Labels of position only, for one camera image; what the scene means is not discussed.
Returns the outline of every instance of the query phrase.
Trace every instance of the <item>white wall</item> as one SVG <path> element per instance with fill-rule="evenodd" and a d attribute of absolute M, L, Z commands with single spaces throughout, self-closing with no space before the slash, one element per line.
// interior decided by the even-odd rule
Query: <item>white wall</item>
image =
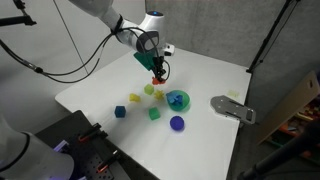
<path fill-rule="evenodd" d="M 25 0 L 26 11 L 38 23 L 35 26 L 0 27 L 0 38 L 18 55 L 45 71 L 66 72 L 81 65 L 72 42 L 52 0 Z M 98 19 L 74 7 L 67 0 L 57 4 L 70 28 L 83 59 L 87 59 L 109 29 Z M 144 17 L 142 0 L 115 0 L 114 6 L 125 18 L 140 23 Z M 21 12 L 10 0 L 0 2 L 0 18 Z M 99 68 L 116 60 L 130 49 L 115 39 L 104 51 Z M 65 80 L 85 76 L 85 70 Z M 37 132 L 66 116 L 68 112 L 54 97 L 69 85 L 53 82 L 21 66 L 0 49 L 0 111 L 8 123 L 21 131 Z"/>

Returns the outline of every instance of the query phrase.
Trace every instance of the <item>wire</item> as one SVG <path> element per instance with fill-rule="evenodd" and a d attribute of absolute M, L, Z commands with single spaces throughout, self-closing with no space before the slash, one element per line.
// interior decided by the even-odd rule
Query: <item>wire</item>
<path fill-rule="evenodd" d="M 143 53 L 144 53 L 144 55 L 145 55 L 145 58 L 147 58 L 147 57 L 146 57 L 146 50 L 145 50 L 142 42 L 140 41 L 138 35 L 137 35 L 134 31 L 132 31 L 132 29 L 140 30 L 140 31 L 142 31 L 142 32 L 144 32 L 144 33 L 146 34 L 146 36 L 148 37 L 148 39 L 151 41 L 152 45 L 154 46 L 154 49 L 155 49 L 155 51 L 156 51 L 157 58 L 160 59 L 157 46 L 156 46 L 155 42 L 153 41 L 153 39 L 149 36 L 149 34 L 148 34 L 146 31 L 144 31 L 144 30 L 142 30 L 142 29 L 140 29 L 140 28 L 138 28 L 138 27 L 129 27 L 129 28 L 121 29 L 121 30 L 128 30 L 128 31 L 132 32 L 132 33 L 137 37 L 137 40 L 138 40 L 138 42 L 140 43 L 140 46 L 143 48 Z M 30 62 L 22 59 L 21 57 L 19 57 L 19 56 L 18 56 L 17 54 L 15 54 L 1 39 L 0 39 L 0 45 L 1 45 L 1 47 L 2 47 L 14 60 L 16 60 L 17 62 L 19 62 L 20 64 L 22 64 L 22 65 L 24 65 L 24 66 L 26 66 L 26 67 L 28 67 L 28 68 L 30 68 L 30 69 L 38 72 L 38 73 L 40 73 L 40 74 L 42 74 L 42 75 L 44 75 L 44 76 L 46 76 L 46 77 L 48 77 L 48 78 L 56 81 L 56 82 L 60 82 L 60 83 L 76 83 L 76 82 L 82 81 L 83 79 L 87 78 L 88 76 L 90 76 L 90 75 L 93 73 L 93 71 L 96 69 L 97 65 L 98 65 L 99 62 L 100 62 L 100 59 L 101 59 L 101 56 L 102 56 L 102 53 L 103 53 L 103 50 L 104 50 L 104 47 L 105 47 L 106 43 L 109 41 L 109 39 L 110 39 L 113 35 L 114 35 L 114 34 L 110 33 L 106 38 L 104 38 L 104 39 L 101 41 L 101 43 L 98 45 L 98 47 L 96 48 L 96 50 L 94 51 L 94 53 L 91 55 L 91 57 L 90 57 L 82 66 L 80 66 L 79 68 L 77 68 L 77 69 L 75 69 L 75 70 L 73 70 L 73 71 L 70 71 L 70 72 L 67 72 L 67 73 L 60 73 L 60 74 L 57 74 L 57 73 L 49 73 L 49 72 L 38 72 L 38 71 L 36 71 L 36 70 L 37 70 L 39 67 L 37 67 L 37 66 L 33 65 L 32 63 L 30 63 Z M 82 69 L 82 68 L 85 68 L 85 66 L 86 66 L 86 65 L 92 60 L 92 58 L 96 55 L 97 51 L 101 48 L 101 46 L 102 46 L 102 50 L 101 50 L 101 52 L 100 52 L 100 55 L 99 55 L 99 58 L 98 58 L 96 64 L 94 65 L 93 69 L 92 69 L 85 77 L 83 77 L 83 78 L 81 78 L 81 79 L 78 79 L 78 80 L 75 80 L 75 81 L 62 81 L 62 80 L 59 80 L 59 79 L 56 79 L 56 78 L 53 78 L 53 77 L 52 77 L 52 76 L 65 76 L 65 75 L 69 75 L 69 74 L 72 74 L 72 73 L 75 73 L 75 72 L 79 71 L 79 70 Z M 167 78 L 165 79 L 165 80 L 168 80 L 169 77 L 170 77 L 170 65 L 169 65 L 169 63 L 168 63 L 166 60 L 163 60 L 163 62 L 165 62 L 165 63 L 168 65 L 168 76 L 167 76 Z"/>
<path fill-rule="evenodd" d="M 168 63 L 168 61 L 166 61 L 166 60 L 163 60 L 163 62 L 165 62 L 166 64 L 167 64 L 167 66 L 168 66 L 168 75 L 167 75 L 167 78 L 165 79 L 165 80 L 168 80 L 169 79 L 169 77 L 170 77 L 170 64 Z"/>
<path fill-rule="evenodd" d="M 152 43 L 152 45 L 153 45 L 153 47 L 154 47 L 154 49 L 155 49 L 155 51 L 156 51 L 157 58 L 160 59 L 160 56 L 159 56 L 159 52 L 158 52 L 156 43 L 153 41 L 153 39 L 149 36 L 149 34 L 148 34 L 146 31 L 144 31 L 143 29 L 140 29 L 140 28 L 138 28 L 138 27 L 128 27 L 128 28 L 123 28 L 123 29 L 121 29 L 121 30 L 129 30 L 129 31 L 131 31 L 131 32 L 134 32 L 134 31 L 132 31 L 132 29 L 136 29 L 136 30 L 142 31 L 143 33 L 146 34 L 146 36 L 147 36 L 148 39 L 151 41 L 151 43 Z M 136 35 L 136 37 L 137 37 L 140 45 L 142 46 L 142 43 L 141 43 L 140 39 L 138 38 L 137 34 L 136 34 L 135 32 L 134 32 L 134 34 Z M 163 60 L 163 61 L 168 65 L 168 76 L 167 76 L 167 78 L 165 79 L 165 80 L 168 80 L 169 77 L 170 77 L 170 65 L 169 65 L 169 63 L 168 63 L 166 60 Z"/>
<path fill-rule="evenodd" d="M 153 47 L 154 47 L 154 48 L 155 48 L 155 50 L 156 50 L 157 58 L 159 58 L 160 56 L 159 56 L 159 52 L 158 52 L 158 49 L 157 49 L 156 43 L 154 43 L 153 39 L 149 36 L 149 34 L 148 34 L 146 31 L 144 31 L 143 29 L 140 29 L 140 28 L 138 28 L 138 27 L 128 27 L 128 28 L 123 28 L 122 30 L 131 30 L 131 29 L 137 29 L 137 30 L 142 31 L 143 33 L 145 33 L 145 34 L 146 34 L 146 36 L 148 37 L 148 39 L 150 39 L 150 41 L 151 41 L 151 43 L 152 43 Z"/>
<path fill-rule="evenodd" d="M 96 64 L 94 65 L 94 67 L 92 68 L 92 70 L 91 70 L 85 77 L 83 77 L 83 78 L 81 78 L 81 79 L 78 79 L 78 80 L 75 80 L 75 81 L 61 81 L 61 80 L 58 80 L 58 79 L 55 79 L 55 78 L 51 77 L 50 75 L 47 75 L 47 74 L 44 74 L 44 75 L 45 75 L 46 77 L 48 77 L 48 78 L 56 81 L 56 82 L 66 83 L 66 84 L 76 83 L 76 82 L 79 82 L 79 81 L 82 81 L 82 80 L 86 79 L 87 77 L 89 77 L 89 76 L 93 73 L 93 71 L 94 71 L 94 70 L 96 69 L 96 67 L 98 66 L 98 64 L 99 64 L 99 62 L 100 62 L 100 59 L 101 59 L 101 56 L 102 56 L 102 53 L 103 53 L 103 50 L 104 50 L 104 47 L 105 47 L 106 43 L 108 42 L 108 40 L 110 39 L 111 36 L 109 36 L 109 35 L 107 36 L 107 37 L 109 37 L 109 38 L 106 39 L 106 41 L 104 41 L 103 46 L 102 46 L 102 50 L 100 51 L 100 55 L 99 55 L 99 58 L 98 58 Z"/>
<path fill-rule="evenodd" d="M 73 44 L 74 48 L 76 49 L 77 54 L 78 54 L 78 56 L 79 56 L 79 58 L 80 58 L 80 60 L 81 60 L 81 62 L 82 62 L 82 64 L 83 64 L 83 59 L 82 59 L 82 57 L 80 56 L 80 52 L 79 52 L 79 50 L 78 50 L 78 48 L 77 48 L 77 46 L 76 46 L 76 43 L 74 42 L 74 40 L 73 40 L 73 38 L 72 38 L 72 36 L 71 36 L 71 33 L 70 33 L 70 31 L 69 31 L 69 28 L 68 28 L 66 22 L 64 21 L 64 18 L 63 18 L 63 16 L 62 16 L 61 12 L 60 12 L 60 9 L 59 9 L 59 7 L 58 7 L 58 5 L 57 5 L 56 0 L 53 0 L 53 3 L 54 3 L 54 5 L 56 6 L 56 9 L 57 9 L 57 11 L 58 11 L 58 13 L 59 13 L 59 16 L 60 16 L 63 24 L 64 24 L 64 27 L 67 29 L 68 34 L 69 34 L 69 37 L 70 37 L 70 39 L 71 39 L 71 41 L 72 41 L 72 44 Z"/>
<path fill-rule="evenodd" d="M 269 177 L 269 176 L 274 176 L 274 175 L 280 175 L 280 174 L 291 174 L 291 173 L 320 173 L 320 170 L 292 170 L 292 171 L 280 171 L 280 172 L 274 172 L 270 174 L 266 174 L 263 176 L 263 178 Z"/>
<path fill-rule="evenodd" d="M 284 26 L 285 26 L 285 25 L 287 24 L 287 22 L 289 21 L 292 13 L 293 13 L 293 11 L 294 11 L 294 9 L 296 8 L 296 6 L 297 6 L 297 4 L 298 4 L 299 2 L 300 2 L 299 0 L 296 1 L 295 5 L 293 6 L 292 10 L 290 11 L 290 13 L 289 13 L 289 15 L 288 15 L 288 17 L 287 17 L 287 19 L 286 19 L 286 21 L 283 23 L 283 25 L 281 26 L 281 28 L 280 28 L 280 30 L 278 31 L 277 35 L 276 35 L 275 38 L 273 39 L 271 45 L 269 46 L 269 49 L 268 49 L 267 52 L 264 54 L 263 58 L 260 59 L 259 63 L 256 64 L 252 69 L 257 68 L 261 63 L 263 63 L 264 59 L 265 59 L 265 58 L 267 57 L 267 55 L 269 54 L 272 46 L 274 45 L 274 43 L 275 43 L 276 40 L 278 39 L 278 37 L 279 37 L 282 29 L 284 28 Z"/>
<path fill-rule="evenodd" d="M 54 74 L 54 73 L 48 73 L 48 72 L 44 72 L 44 74 L 50 75 L 50 76 L 65 76 L 65 75 L 69 75 L 69 74 L 72 74 L 72 73 L 75 73 L 75 72 L 79 71 L 80 69 L 85 67 L 92 60 L 92 58 L 96 55 L 97 51 L 100 49 L 100 47 L 103 45 L 103 43 L 108 41 L 109 38 L 111 38 L 111 36 L 112 36 L 112 34 L 109 34 L 106 38 L 104 38 L 101 41 L 101 43 L 99 44 L 99 46 L 96 48 L 94 53 L 91 55 L 91 57 L 82 66 L 80 66 L 79 68 L 77 68 L 77 69 L 75 69 L 73 71 L 67 72 L 67 73 L 62 73 L 62 74 Z"/>

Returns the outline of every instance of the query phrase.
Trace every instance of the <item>blue cube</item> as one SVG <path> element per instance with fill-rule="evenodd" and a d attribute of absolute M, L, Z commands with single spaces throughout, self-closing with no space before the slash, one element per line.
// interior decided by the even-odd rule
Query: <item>blue cube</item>
<path fill-rule="evenodd" d="M 124 106 L 116 106 L 114 114 L 117 118 L 124 118 L 126 116 L 126 108 Z"/>
<path fill-rule="evenodd" d="M 183 97 L 182 95 L 176 93 L 176 92 L 170 92 L 166 94 L 167 100 L 170 104 L 174 106 L 182 106 Z"/>

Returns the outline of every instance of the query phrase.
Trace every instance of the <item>blue ball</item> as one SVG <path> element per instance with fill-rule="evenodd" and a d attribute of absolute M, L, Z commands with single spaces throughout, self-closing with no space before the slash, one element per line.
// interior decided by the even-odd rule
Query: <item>blue ball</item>
<path fill-rule="evenodd" d="M 174 116 L 170 120 L 170 126 L 175 131 L 181 131 L 184 129 L 184 120 L 180 116 Z"/>

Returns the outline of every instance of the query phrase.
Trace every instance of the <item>tabletop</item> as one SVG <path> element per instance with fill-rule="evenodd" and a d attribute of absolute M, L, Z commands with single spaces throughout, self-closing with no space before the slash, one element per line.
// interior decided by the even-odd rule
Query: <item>tabletop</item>
<path fill-rule="evenodd" d="M 117 59 L 87 79 L 56 96 L 71 112 L 82 110 L 88 120 L 100 123 L 108 139 L 159 179 L 226 179 L 239 122 L 217 115 L 210 106 L 214 96 L 228 95 L 244 103 L 251 74 L 245 67 L 176 49 L 167 58 L 170 78 L 156 90 L 183 90 L 190 96 L 188 111 L 170 110 L 165 100 L 144 93 L 152 72 L 133 57 Z M 130 102 L 129 94 L 141 96 Z M 125 106 L 125 118 L 114 115 Z M 148 109 L 157 107 L 161 117 L 151 121 Z M 175 132 L 170 119 L 181 116 L 185 129 Z"/>

